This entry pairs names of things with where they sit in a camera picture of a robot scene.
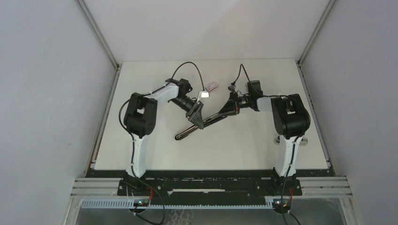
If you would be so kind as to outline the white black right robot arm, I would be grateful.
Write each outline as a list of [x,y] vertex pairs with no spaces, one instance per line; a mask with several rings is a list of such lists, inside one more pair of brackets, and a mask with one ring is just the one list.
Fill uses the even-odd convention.
[[275,130],[280,138],[280,150],[274,171],[278,178],[271,182],[272,191],[284,195],[290,189],[289,181],[284,177],[296,173],[295,165],[299,142],[309,129],[311,118],[299,94],[269,95],[261,90],[260,81],[248,82],[248,93],[239,96],[235,83],[228,87],[230,97],[226,107],[231,109],[228,115],[237,115],[242,108],[251,108],[256,112],[272,112]]

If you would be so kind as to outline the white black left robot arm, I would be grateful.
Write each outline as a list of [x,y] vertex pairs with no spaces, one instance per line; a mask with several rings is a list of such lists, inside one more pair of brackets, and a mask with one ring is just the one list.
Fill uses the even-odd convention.
[[133,176],[129,182],[129,190],[135,195],[142,195],[147,188],[147,183],[140,179],[146,172],[145,153],[149,135],[154,131],[159,105],[173,102],[185,111],[186,119],[199,129],[204,128],[202,118],[202,98],[209,97],[209,92],[199,92],[196,99],[189,98],[187,93],[192,91],[188,80],[175,80],[169,78],[165,83],[147,94],[133,93],[126,102],[127,109],[121,121],[122,127],[132,137],[131,162],[128,163],[126,172]]

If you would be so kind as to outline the black stapler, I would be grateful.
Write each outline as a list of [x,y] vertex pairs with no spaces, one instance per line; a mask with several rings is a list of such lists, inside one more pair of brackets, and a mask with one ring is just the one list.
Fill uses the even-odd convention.
[[177,134],[175,136],[175,140],[180,141],[180,140],[186,138],[188,135],[190,135],[194,131],[197,131],[199,129],[204,129],[204,128],[206,128],[212,124],[215,124],[229,116],[235,116],[235,115],[238,115],[239,113],[240,113],[239,107],[234,107],[231,110],[220,110],[219,112],[203,119],[203,122],[199,126],[193,125],[193,126],[187,128],[186,130],[184,130],[183,132]]

